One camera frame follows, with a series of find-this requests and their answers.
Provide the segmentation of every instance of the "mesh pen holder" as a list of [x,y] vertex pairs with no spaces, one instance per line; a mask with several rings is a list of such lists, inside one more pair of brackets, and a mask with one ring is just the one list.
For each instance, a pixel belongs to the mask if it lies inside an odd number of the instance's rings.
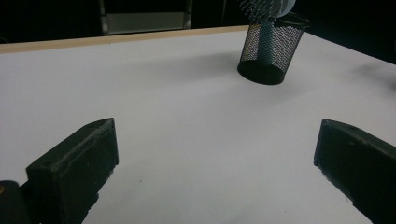
[[308,19],[289,13],[275,22],[250,24],[238,72],[264,85],[283,82]]

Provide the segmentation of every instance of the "table surface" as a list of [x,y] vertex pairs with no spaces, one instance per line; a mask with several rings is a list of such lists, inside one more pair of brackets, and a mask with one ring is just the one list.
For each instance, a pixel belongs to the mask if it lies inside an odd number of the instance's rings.
[[236,71],[246,27],[225,31],[0,48],[0,179],[114,118],[120,165],[86,224],[370,223],[313,157],[322,119],[396,145],[396,66],[304,34],[264,86]]

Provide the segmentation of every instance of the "black object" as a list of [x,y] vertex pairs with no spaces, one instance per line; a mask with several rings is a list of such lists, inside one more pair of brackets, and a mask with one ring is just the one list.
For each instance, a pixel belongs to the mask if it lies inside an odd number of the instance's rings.
[[274,23],[250,24],[238,72],[265,85],[283,82],[309,20],[289,13]]
[[114,119],[85,125],[30,164],[22,187],[0,182],[0,223],[82,223],[118,163]]
[[314,164],[374,224],[396,223],[396,147],[324,119]]

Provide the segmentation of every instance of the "black mesh cup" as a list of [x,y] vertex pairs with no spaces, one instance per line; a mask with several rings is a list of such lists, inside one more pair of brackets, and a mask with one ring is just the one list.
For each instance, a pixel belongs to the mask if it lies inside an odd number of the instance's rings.
[[264,85],[283,82],[309,20],[289,13],[275,22],[250,24],[238,72]]

